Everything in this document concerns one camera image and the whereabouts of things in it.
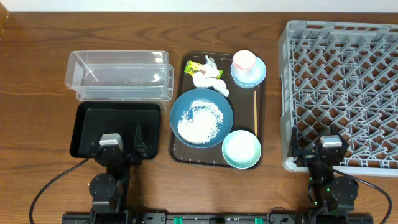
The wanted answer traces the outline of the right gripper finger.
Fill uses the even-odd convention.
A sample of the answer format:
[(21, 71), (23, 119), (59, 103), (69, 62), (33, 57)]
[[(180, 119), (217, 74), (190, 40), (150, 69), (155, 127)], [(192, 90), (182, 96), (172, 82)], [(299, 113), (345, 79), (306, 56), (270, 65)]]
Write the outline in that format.
[(299, 155), (299, 140), (297, 128), (292, 127), (290, 146), (287, 152), (287, 157), (297, 157)]
[(339, 133), (338, 128), (336, 127), (335, 124), (330, 125), (330, 132), (332, 136), (338, 136), (341, 140), (343, 140), (343, 137)]

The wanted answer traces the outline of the mint green bowl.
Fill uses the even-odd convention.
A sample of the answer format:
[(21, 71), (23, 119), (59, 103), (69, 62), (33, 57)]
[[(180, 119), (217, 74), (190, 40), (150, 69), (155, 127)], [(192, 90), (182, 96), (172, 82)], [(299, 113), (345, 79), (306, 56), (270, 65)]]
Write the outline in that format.
[(262, 155), (262, 147), (258, 138), (245, 130), (229, 133), (222, 143), (221, 150), (225, 161), (237, 169), (254, 167)]

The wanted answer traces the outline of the dark blue plate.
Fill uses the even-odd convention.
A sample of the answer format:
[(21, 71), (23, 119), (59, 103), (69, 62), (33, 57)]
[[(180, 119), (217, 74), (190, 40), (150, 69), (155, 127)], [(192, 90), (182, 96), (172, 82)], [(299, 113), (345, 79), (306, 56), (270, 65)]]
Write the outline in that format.
[[(212, 139), (209, 143), (206, 144), (192, 144), (186, 142), (182, 139), (177, 131), (178, 121), (183, 115), (183, 112), (189, 109), (189, 106), (192, 102), (196, 100), (207, 101), (210, 103), (214, 103), (217, 105), (219, 110), (222, 112), (224, 116), (223, 124), (219, 125), (219, 133), (217, 136)], [(227, 99), (219, 94), (218, 92), (210, 89), (198, 88), (194, 90), (189, 90), (186, 93), (179, 96), (176, 102), (173, 104), (170, 114), (170, 126), (172, 128), (172, 132), (175, 137), (183, 142), (185, 145), (193, 147), (193, 148), (209, 148), (220, 143), (224, 138), (229, 134), (233, 125), (233, 110), (231, 108), (230, 103)]]

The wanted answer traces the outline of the white rice pile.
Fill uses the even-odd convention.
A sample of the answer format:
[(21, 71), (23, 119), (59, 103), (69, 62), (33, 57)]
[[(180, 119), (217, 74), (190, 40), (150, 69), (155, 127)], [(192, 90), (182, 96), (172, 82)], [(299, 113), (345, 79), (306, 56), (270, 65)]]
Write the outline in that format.
[(224, 116), (216, 104), (196, 100), (183, 112), (177, 131), (183, 140), (192, 144), (206, 144), (219, 133)]

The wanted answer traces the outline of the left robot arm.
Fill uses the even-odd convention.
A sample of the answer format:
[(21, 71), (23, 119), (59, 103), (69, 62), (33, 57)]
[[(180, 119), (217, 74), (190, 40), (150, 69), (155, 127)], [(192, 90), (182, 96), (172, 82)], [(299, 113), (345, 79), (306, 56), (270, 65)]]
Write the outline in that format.
[(142, 128), (136, 126), (133, 148), (124, 148), (118, 133), (104, 134), (93, 154), (94, 160), (106, 168), (89, 184), (92, 196), (91, 223), (140, 223), (141, 216), (127, 206), (130, 168), (142, 164), (144, 143)]

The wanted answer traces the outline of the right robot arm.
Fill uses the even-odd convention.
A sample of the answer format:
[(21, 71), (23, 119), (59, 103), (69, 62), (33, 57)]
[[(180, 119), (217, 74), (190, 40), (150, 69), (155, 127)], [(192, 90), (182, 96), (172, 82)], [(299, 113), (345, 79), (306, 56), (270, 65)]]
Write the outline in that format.
[(298, 131), (292, 128), (287, 153), (297, 167), (308, 168), (308, 197), (315, 208), (298, 216), (297, 223), (348, 223), (348, 212), (354, 210), (358, 196), (357, 181), (347, 176), (335, 177), (333, 165), (341, 162), (349, 148), (348, 142), (330, 126), (330, 134), (318, 138), (311, 149), (300, 147)]

